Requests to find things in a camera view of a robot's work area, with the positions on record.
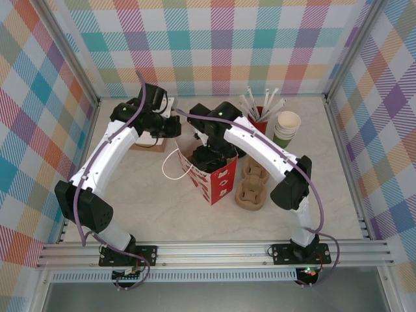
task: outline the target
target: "red cup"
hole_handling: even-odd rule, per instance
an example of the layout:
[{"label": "red cup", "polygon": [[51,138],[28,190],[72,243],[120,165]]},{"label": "red cup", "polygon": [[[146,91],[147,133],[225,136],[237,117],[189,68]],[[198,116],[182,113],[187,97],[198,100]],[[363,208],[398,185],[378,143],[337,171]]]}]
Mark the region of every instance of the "red cup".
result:
[{"label": "red cup", "polygon": [[[257,106],[257,110],[259,111],[259,114],[261,115],[261,112],[263,111],[263,106]],[[253,126],[259,130],[262,134],[266,134],[266,128],[267,128],[267,122],[255,122],[250,118],[250,115],[248,116],[248,120],[253,124]]]}]

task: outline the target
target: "floor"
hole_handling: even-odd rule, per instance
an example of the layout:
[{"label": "floor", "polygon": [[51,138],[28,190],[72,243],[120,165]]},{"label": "floor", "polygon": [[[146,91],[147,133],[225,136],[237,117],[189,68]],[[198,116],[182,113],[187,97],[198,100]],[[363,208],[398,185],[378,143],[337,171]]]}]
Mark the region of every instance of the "floor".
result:
[{"label": "floor", "polygon": [[[178,107],[184,111],[197,103],[213,109],[223,101],[238,105],[238,97],[184,97]],[[106,99],[92,137],[90,152],[104,134],[109,116],[120,99]],[[325,211],[323,233],[337,239],[361,239],[356,211],[338,157],[335,142],[320,97],[288,97],[286,109],[302,119],[298,133],[287,150],[299,157],[307,155],[313,162],[312,181],[322,199]],[[275,120],[269,121],[267,136],[272,138]],[[176,148],[168,140],[164,153],[129,150],[107,187],[105,201],[114,209],[114,217],[138,241],[257,241],[289,239],[290,228],[285,211],[268,197],[257,212],[246,211],[235,204],[235,189],[241,180],[243,161],[237,165],[233,192],[210,206],[188,177],[178,181],[165,178],[161,166]],[[166,163],[166,173],[177,177],[183,172],[176,156]],[[276,183],[269,179],[270,192]],[[310,195],[314,225],[319,210]],[[65,241],[79,241],[74,224],[70,224]]]}]

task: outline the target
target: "aluminum rail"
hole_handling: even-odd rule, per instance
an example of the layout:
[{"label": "aluminum rail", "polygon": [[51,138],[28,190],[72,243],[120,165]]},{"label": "aluminum rail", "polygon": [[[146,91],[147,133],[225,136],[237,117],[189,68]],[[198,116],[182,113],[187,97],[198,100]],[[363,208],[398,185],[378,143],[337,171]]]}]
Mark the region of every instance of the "aluminum rail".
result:
[{"label": "aluminum rail", "polygon": [[[334,242],[328,244],[332,259],[336,256]],[[253,242],[138,242],[156,245],[157,264],[152,270],[206,268],[302,268],[304,265],[274,265],[267,249],[276,243],[289,241]],[[388,245],[383,240],[340,240],[339,267],[380,267],[393,264]],[[98,266],[99,244],[82,247],[78,242],[46,244],[39,258],[41,270],[108,270]]]}]

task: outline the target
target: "metal frame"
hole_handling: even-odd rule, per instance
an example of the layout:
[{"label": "metal frame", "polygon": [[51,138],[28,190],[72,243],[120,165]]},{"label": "metal frame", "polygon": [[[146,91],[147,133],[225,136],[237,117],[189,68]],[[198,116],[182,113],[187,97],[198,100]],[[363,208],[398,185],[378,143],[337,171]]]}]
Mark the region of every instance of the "metal frame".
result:
[{"label": "metal frame", "polygon": [[331,86],[328,89],[328,98],[333,98],[337,93],[338,89],[341,87],[342,83],[345,80],[345,77],[348,74],[352,64],[354,63],[357,55],[361,52],[367,38],[370,36],[372,28],[376,24],[380,14],[383,12],[385,6],[388,4],[389,0],[375,0],[372,4],[372,7],[369,10],[363,25],[360,27],[356,39],[350,46],[348,53],[344,59],[344,62],[341,64],[337,74],[335,75],[334,80],[332,81]]},{"label": "metal frame", "polygon": [[38,312],[43,310],[47,292],[51,284],[52,275],[53,273],[51,271],[41,271],[36,290],[31,298],[31,303],[28,308],[29,312]]},{"label": "metal frame", "polygon": [[382,286],[384,290],[384,294],[389,304],[390,310],[394,312],[405,312],[403,308],[402,300],[400,299],[396,282],[393,278],[393,267],[378,267],[378,275],[380,276],[380,280],[382,281]]},{"label": "metal frame", "polygon": [[374,234],[374,230],[371,228],[371,223],[369,222],[370,218],[366,210],[364,209],[363,199],[359,193],[358,184],[356,183],[356,180],[354,179],[354,171],[352,169],[351,162],[348,160],[348,153],[346,151],[345,144],[343,143],[343,139],[341,136],[341,129],[339,128],[339,125],[336,121],[337,119],[336,119],[335,113],[332,109],[330,102],[327,99],[323,97],[322,102],[324,104],[326,116],[328,117],[328,121],[331,126],[331,131],[332,131],[333,139],[335,141],[335,146],[337,147],[337,150],[338,150],[338,155],[339,155],[339,158],[341,160],[341,165],[344,170],[346,183],[348,185],[348,188],[350,189],[352,202],[354,203],[354,207],[356,208],[357,215],[359,218],[362,219],[362,221],[366,223],[369,237],[371,239],[375,239],[376,236]]},{"label": "metal frame", "polygon": [[[336,246],[323,240],[330,248],[332,259]],[[156,265],[152,270],[218,269],[218,268],[304,268],[309,265],[273,265],[267,249],[275,243],[289,241],[253,242],[138,242],[139,245],[157,245]],[[340,240],[340,267],[378,267],[393,264],[387,243],[383,240]],[[99,243],[82,247],[78,242],[46,244],[38,262],[42,270],[108,270],[98,266]]]},{"label": "metal frame", "polygon": [[62,29],[53,16],[53,13],[50,11],[48,5],[44,0],[32,0],[31,3],[36,9],[38,15],[42,18],[42,21],[47,27],[48,31],[51,33],[53,41],[59,47],[60,52],[62,53],[62,56],[66,62],[68,62],[70,65],[75,74],[75,77],[83,87],[89,100],[94,103],[95,106],[98,106],[99,96],[94,90],[90,79],[86,75],[83,67],[81,66],[81,63],[78,61],[78,58],[75,56],[75,53],[73,52],[68,39],[62,32]]},{"label": "metal frame", "polygon": [[64,20],[65,25],[67,26],[68,30],[71,32],[72,38],[74,42],[77,44],[79,49],[79,54],[82,56],[86,67],[90,71],[91,75],[95,79],[95,87],[97,92],[100,96],[110,96],[107,87],[103,81],[103,78],[98,72],[98,68],[96,63],[93,61],[91,54],[88,51],[88,48],[79,32],[74,19],[70,13],[70,10],[66,6],[65,0],[55,0],[55,6],[58,8],[59,14],[61,18]]},{"label": "metal frame", "polygon": [[[51,283],[114,283],[112,270],[59,270],[52,274]],[[138,278],[122,280],[136,282]],[[201,269],[152,270],[146,283],[208,282],[208,281],[295,281],[295,268],[247,268],[247,269]]]},{"label": "metal frame", "polygon": [[[79,161],[79,164],[76,168],[77,172],[80,167],[82,167],[82,165],[85,163],[86,161],[86,157],[88,156],[88,150],[90,149],[90,145],[91,145],[91,140],[92,140],[92,135],[94,134],[94,129],[96,128],[96,124],[97,124],[97,119],[98,119],[98,115],[99,115],[99,110],[100,110],[100,102],[98,102],[97,106],[94,107],[93,112],[92,112],[92,119],[91,119],[91,124],[90,124],[90,129],[88,130],[88,134],[86,136],[86,140],[85,140],[85,145],[83,148],[83,153],[81,154],[81,158]],[[57,235],[57,237],[55,238],[55,242],[58,244],[59,242],[63,242],[63,235],[65,234],[64,232],[64,228],[68,225],[69,220],[62,218],[62,220],[60,221],[60,231]]]}]

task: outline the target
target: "cable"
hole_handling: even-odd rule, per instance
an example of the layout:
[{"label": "cable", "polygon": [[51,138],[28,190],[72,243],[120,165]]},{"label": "cable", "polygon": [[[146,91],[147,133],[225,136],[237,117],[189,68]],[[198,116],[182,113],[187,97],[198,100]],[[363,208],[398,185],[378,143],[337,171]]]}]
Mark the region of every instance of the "cable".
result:
[{"label": "cable", "polygon": [[257,135],[258,132],[257,130],[251,130],[243,125],[240,125],[239,123],[236,122],[232,122],[230,120],[225,120],[225,119],[221,119],[221,118],[215,118],[215,117],[208,117],[208,116],[199,116],[199,115],[194,115],[194,114],[188,114],[185,113],[183,110],[181,109],[176,109],[176,112],[180,115],[183,115],[187,118],[195,118],[195,119],[200,119],[200,120],[209,120],[212,122],[222,122],[225,124],[230,124],[230,125],[234,125],[235,127],[238,127],[248,133],[250,133],[251,135],[257,137],[261,142],[263,142],[264,144],[266,144],[268,147],[270,147],[273,151],[275,151],[283,160],[285,160],[287,163],[289,163],[293,168],[295,168],[301,175],[302,177],[306,180],[306,182],[311,186],[311,189],[313,191],[313,194],[315,195],[315,198],[317,199],[318,202],[318,207],[319,207],[319,213],[320,213],[320,222],[319,222],[319,226],[317,229],[311,229],[310,227],[305,228],[308,232],[312,233],[312,234],[318,234],[318,235],[322,235],[324,237],[327,237],[331,240],[334,241],[335,245],[337,246],[337,257],[335,259],[335,263],[334,265],[331,267],[330,272],[328,273],[327,276],[325,276],[323,279],[321,279],[320,281],[318,281],[317,283],[315,283],[314,285],[320,285],[321,283],[323,283],[324,281],[326,281],[331,274],[333,273],[333,271],[335,270],[335,267],[338,264],[339,261],[339,256],[340,256],[340,249],[339,249],[339,243],[338,241],[333,238],[332,236],[328,235],[328,234],[323,234],[320,232],[320,230],[323,228],[324,226],[324,207],[322,205],[322,201],[320,200],[320,196],[318,194],[318,190],[316,189],[316,187],[314,186],[314,184],[312,183],[311,179],[307,176],[307,174],[300,169],[294,162],[292,162],[285,154],[283,154],[272,142],[269,142],[267,139],[263,138],[262,136]]},{"label": "cable", "polygon": [[159,141],[159,137],[156,137],[156,142],[154,143],[154,145],[144,146],[144,145],[138,145],[137,143],[135,143],[135,144],[140,148],[152,148],[152,147],[156,146],[158,141]]},{"label": "cable", "polygon": [[[78,215],[78,198],[79,198],[79,193],[80,193],[80,191],[81,191],[81,188],[82,188],[82,186],[83,186],[83,183],[84,183],[84,180],[85,179],[87,179],[87,177],[88,177],[88,174],[90,173],[90,169],[91,169],[91,167],[92,167],[92,165],[94,164],[94,162],[95,162],[95,160],[97,159],[97,157],[98,157],[98,155],[103,151],[103,149],[104,149],[104,147],[107,145],[107,144],[110,144],[111,143],[111,141],[115,138],[115,137],[117,137],[126,127],[128,127],[133,121],[134,121],[134,119],[140,114],[140,111],[143,109],[143,106],[144,106],[144,99],[146,98],[146,85],[145,85],[145,82],[144,82],[144,78],[143,78],[143,76],[142,76],[142,74],[137,70],[136,71],[136,74],[137,74],[137,76],[138,76],[138,78],[139,78],[139,80],[140,80],[140,84],[142,85],[142,90],[143,90],[143,96],[142,96],[142,101],[140,102],[140,106],[138,107],[138,109],[137,109],[137,111],[134,113],[134,115],[132,115],[132,117],[125,123],[125,124],[123,124],[116,132],[114,132],[109,138],[108,138],[108,140],[106,140],[106,141],[104,141],[101,145],[100,145],[100,147],[97,149],[97,151],[91,156],[91,160],[90,160],[90,162],[86,165],[86,168],[85,168],[85,170],[84,170],[84,172],[83,172],[83,176],[82,176],[82,178],[79,180],[79,184],[78,184],[78,186],[77,186],[77,189],[75,190],[75,195],[74,195],[74,197],[73,197],[73,216],[74,216],[74,219],[75,219],[75,224],[77,224],[77,229],[78,229],[78,233],[79,233],[79,236],[81,237],[81,244],[82,244],[82,246],[85,246],[86,245],[86,238],[89,236],[89,234],[92,234],[93,232],[92,231],[89,231],[89,232],[87,232],[87,234],[84,234],[84,231],[83,231],[83,229],[82,229],[82,227],[81,227],[81,223],[80,223],[80,221],[79,221],[79,215]],[[128,255],[129,257],[134,257],[134,258],[137,258],[137,259],[139,259],[139,260],[141,260],[141,261],[143,261],[146,265],[147,265],[147,267],[148,267],[148,271],[146,272],[146,275],[144,276],[144,278],[142,278],[140,281],[138,281],[138,282],[136,282],[133,286],[131,286],[131,287],[126,287],[126,288],[121,288],[119,285],[118,285],[118,280],[119,279],[117,279],[116,280],[116,284],[117,284],[117,286],[118,286],[118,289],[120,290],[120,289],[122,289],[122,290],[125,290],[125,291],[128,291],[129,289],[134,289],[134,288],[136,288],[136,287],[138,287],[138,286],[140,286],[140,285],[142,285],[143,283],[144,283],[144,281],[149,277],[149,274],[150,274],[150,264],[149,264],[149,262],[145,259],[145,258],[143,258],[143,257],[140,257],[140,256],[138,256],[138,255],[134,255],[134,254],[132,254],[132,253],[128,253],[128,252],[124,252],[124,251],[122,251],[122,250],[119,250],[119,249],[117,249],[117,248],[115,248],[115,247],[113,247],[113,246],[111,246],[111,245],[109,245],[109,244],[107,244],[104,240],[102,240],[101,238],[99,238],[97,235],[95,235],[95,233],[93,234],[93,237],[98,241],[98,242],[100,242],[100,243],[102,243],[102,244],[104,244],[104,245],[106,245],[108,248],[110,248],[111,250],[113,250],[113,251],[115,251],[115,252],[118,252],[119,254],[122,254],[122,255]]]},{"label": "cable", "polygon": [[146,258],[143,258],[139,255],[135,255],[133,253],[129,253],[129,252],[124,252],[123,250],[119,250],[109,244],[107,244],[103,239],[101,239],[101,237],[99,237],[97,234],[93,233],[92,231],[89,231],[86,235],[88,236],[89,234],[92,234],[93,238],[95,238],[99,243],[101,243],[104,246],[107,246],[107,248],[111,249],[114,252],[118,252],[119,254],[122,255],[128,255],[129,257],[134,257],[138,260],[141,260],[144,262],[144,265],[148,268],[146,275],[144,276],[144,278],[142,278],[140,281],[137,281],[136,283],[134,283],[132,286],[130,287],[121,287],[118,284],[118,281],[122,278],[121,276],[119,278],[116,278],[116,286],[118,287],[118,290],[122,290],[122,291],[130,291],[136,287],[139,287],[140,285],[142,285],[144,283],[144,281],[149,277],[150,275],[150,264],[149,261],[146,260]]},{"label": "cable", "polygon": [[78,228],[78,233],[79,236],[81,237],[81,244],[83,246],[86,245],[86,237],[88,235],[84,235],[83,229],[81,227],[81,223],[79,221],[79,215],[78,215],[78,198],[79,198],[79,193],[81,191],[81,188],[84,184],[84,180],[86,179],[86,177],[88,176],[88,174],[90,173],[90,169],[92,167],[92,165],[94,164],[94,162],[96,161],[98,155],[103,151],[104,147],[111,143],[111,141],[117,137],[126,127],[128,127],[133,120],[140,114],[140,111],[143,109],[144,106],[144,99],[146,97],[146,87],[145,87],[145,82],[144,82],[144,78],[142,76],[142,74],[137,70],[136,74],[140,80],[140,84],[142,85],[142,89],[143,89],[143,96],[142,96],[142,101],[140,102],[140,106],[138,107],[137,111],[135,112],[134,115],[132,115],[132,117],[125,123],[123,124],[116,132],[114,132],[109,138],[108,140],[104,141],[102,143],[102,145],[100,145],[100,147],[97,149],[97,151],[91,156],[91,160],[90,162],[86,165],[86,168],[84,170],[83,176],[82,178],[79,180],[79,184],[77,186],[77,189],[75,190],[75,195],[73,197],[73,217],[75,219],[75,224],[77,224],[77,228]]},{"label": "cable", "polygon": [[319,257],[320,260],[320,270],[324,270],[324,261],[322,260],[322,256],[320,255],[320,253],[317,252],[317,255]]},{"label": "cable", "polygon": [[270,246],[269,248],[267,248],[267,251],[266,251],[269,257],[273,257],[273,255],[270,254],[271,247],[273,247],[273,246]]},{"label": "cable", "polygon": [[164,96],[166,97],[166,105],[164,106],[164,109],[163,109],[163,110],[161,110],[160,112],[157,112],[157,113],[156,113],[156,114],[158,114],[158,115],[163,114],[163,113],[165,112],[165,110],[168,108],[168,105],[169,105],[168,93],[167,93],[167,92],[165,92],[165,93],[164,93]]},{"label": "cable", "polygon": [[169,180],[179,180],[179,179],[182,179],[183,177],[185,177],[189,172],[190,172],[190,170],[192,169],[192,167],[194,166],[193,164],[189,167],[189,169],[188,169],[188,171],[186,171],[183,175],[181,175],[180,177],[168,177],[167,175],[166,175],[166,173],[164,172],[164,164],[166,163],[166,161],[169,159],[169,157],[170,156],[172,156],[176,151],[178,151],[179,150],[179,148],[177,148],[177,149],[175,149],[173,152],[171,152],[168,156],[167,156],[167,158],[165,158],[164,159],[164,161],[163,161],[163,164],[162,164],[162,173],[163,173],[163,175],[165,176],[165,177],[167,177]]},{"label": "cable", "polygon": [[[330,278],[330,276],[333,274],[333,271],[335,270],[335,268],[338,265],[339,256],[341,254],[341,249],[339,247],[338,240],[336,240],[334,237],[332,237],[331,235],[328,235],[328,234],[323,234],[323,233],[316,233],[316,234],[321,235],[321,236],[324,236],[324,237],[327,237],[327,238],[333,240],[333,242],[335,243],[335,245],[337,247],[337,256],[335,257],[335,261],[333,263],[333,266],[330,269],[330,272],[326,276],[324,276],[322,279],[320,279],[319,281],[317,281],[315,284],[313,284],[314,287],[316,287],[316,286],[324,283],[328,278]],[[304,283],[302,281],[298,281],[298,282],[301,283],[302,285],[307,285],[306,283]]]},{"label": "cable", "polygon": [[[136,259],[136,267],[139,268],[139,264],[138,264],[138,259]],[[147,265],[143,265],[143,269],[140,270],[140,272],[143,272],[146,269]]]}]

